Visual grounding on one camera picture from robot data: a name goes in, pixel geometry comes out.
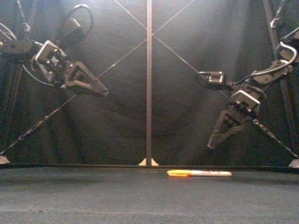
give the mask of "black fabric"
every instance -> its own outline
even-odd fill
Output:
[[[1,169],[1,223],[296,223],[297,175],[233,171]]]
[[[22,1],[25,15],[30,2]],[[32,27],[36,41],[54,37],[76,4],[90,8],[94,27],[66,54],[98,77],[109,96],[76,96],[6,156],[17,163],[137,165],[145,157],[145,0],[40,1]],[[1,5],[1,22],[17,25],[13,32],[21,37],[18,12],[7,17],[5,10],[15,5],[10,1]],[[73,17],[86,29],[88,13],[82,10]],[[214,150],[208,149],[226,99],[194,80],[193,68],[222,71],[236,81],[268,68],[272,55],[261,1],[153,1],[152,155],[158,165],[289,164],[289,154],[249,123]],[[1,65],[2,86],[11,76]],[[22,74],[7,143],[72,96],[69,90],[45,87]],[[281,104],[273,86],[258,120],[288,144]]]

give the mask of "black cable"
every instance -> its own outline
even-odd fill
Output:
[[[66,16],[64,17],[64,19],[61,20],[61,24],[60,24],[60,28],[57,30],[57,34],[56,34],[56,38],[54,40],[58,41],[61,36],[62,36],[62,27],[68,21],[68,19],[70,18],[70,15],[80,9],[85,9],[88,11],[88,15],[89,15],[89,28],[84,34],[84,36],[86,37],[89,35],[89,32],[93,28],[93,15],[92,12],[89,10],[89,7],[85,4],[78,4],[74,6],[74,8],[68,12]]]
[[[288,67],[288,66],[294,62],[294,59],[296,59],[296,57],[297,57],[297,51],[296,51],[296,49],[292,48],[289,45],[285,45],[282,41],[280,42],[280,46],[282,46],[284,48],[289,49],[289,50],[293,52],[293,57],[290,58],[290,60],[289,60],[285,64],[282,64],[281,66],[278,66],[278,67],[276,67],[276,68],[273,68],[273,69],[262,70],[262,71],[258,71],[258,72],[253,72],[253,73],[252,73],[250,75],[248,75],[245,78],[242,78],[241,80],[238,80],[238,81],[236,82],[236,85],[238,85],[241,82],[244,82],[244,81],[245,81],[246,79],[249,79],[249,78],[257,77],[257,76],[260,76],[260,75],[262,75],[262,74],[270,74],[270,73],[273,73],[273,72],[281,70],[282,68]]]

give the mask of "wire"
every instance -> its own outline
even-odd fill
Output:
[[[46,83],[46,82],[38,80],[38,79],[33,76],[33,74],[30,73],[30,71],[28,70],[28,68],[25,67],[25,65],[22,65],[22,70],[29,74],[29,76],[30,76],[38,83],[41,83],[42,85],[45,85],[45,86],[48,86],[48,87],[53,87],[52,84],[49,84],[49,83]]]
[[[257,77],[262,74],[270,74],[270,73],[281,70],[282,68],[288,67],[294,62],[294,59],[297,57],[297,51],[294,50],[294,48],[292,48],[289,45],[285,45],[282,41],[280,41],[280,46],[289,49],[293,52],[293,57],[290,58],[290,60],[285,64],[282,64],[281,66],[278,66],[273,69],[253,72],[250,75],[248,75],[245,78],[242,78],[240,81],[236,82],[237,85],[252,77]]]
[[[66,16],[64,17],[64,19],[61,20],[61,24],[60,24],[60,28],[57,30],[57,34],[56,34],[56,40],[58,40],[62,36],[61,31],[62,31],[62,27],[68,21],[68,19],[70,18],[70,15],[80,9],[85,9],[88,11],[88,15],[89,15],[89,28],[88,31],[85,32],[85,37],[89,35],[89,32],[93,28],[93,16],[92,16],[92,12],[89,10],[89,7],[85,4],[78,4],[74,6],[74,8],[68,12]]]
[[[5,27],[5,25],[1,24],[1,23],[0,23],[0,26],[5,29],[5,32],[10,35],[10,37],[13,38],[13,40],[15,40],[15,36],[14,36],[13,32],[9,30],[9,28]]]

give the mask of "gray floor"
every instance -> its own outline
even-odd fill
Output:
[[[172,178],[165,170],[0,170],[0,223],[299,223],[299,176],[233,171]]]

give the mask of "marker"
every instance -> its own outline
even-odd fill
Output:
[[[172,170],[166,174],[170,177],[230,177],[229,171],[188,171],[188,170]]]

